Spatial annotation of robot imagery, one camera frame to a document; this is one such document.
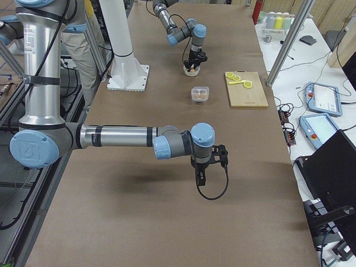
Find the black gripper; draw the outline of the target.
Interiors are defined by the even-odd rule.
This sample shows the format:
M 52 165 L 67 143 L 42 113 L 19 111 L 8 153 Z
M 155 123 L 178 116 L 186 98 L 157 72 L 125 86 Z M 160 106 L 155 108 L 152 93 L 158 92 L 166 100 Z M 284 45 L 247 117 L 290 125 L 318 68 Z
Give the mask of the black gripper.
M 193 65 L 194 65 L 194 69 L 196 70 L 199 66 L 200 66 L 200 52 L 201 52 L 201 49 L 198 48 L 197 51 L 196 50 L 193 50 L 191 49 L 190 52 L 189 52 L 189 60 L 184 60 L 184 66 L 185 68 L 191 68 L 192 66 L 192 63 L 191 62 L 194 62 Z
M 205 169 L 210 165 L 211 155 L 206 158 L 194 157 L 191 155 L 191 166 L 195 168 L 197 186 L 205 186 Z

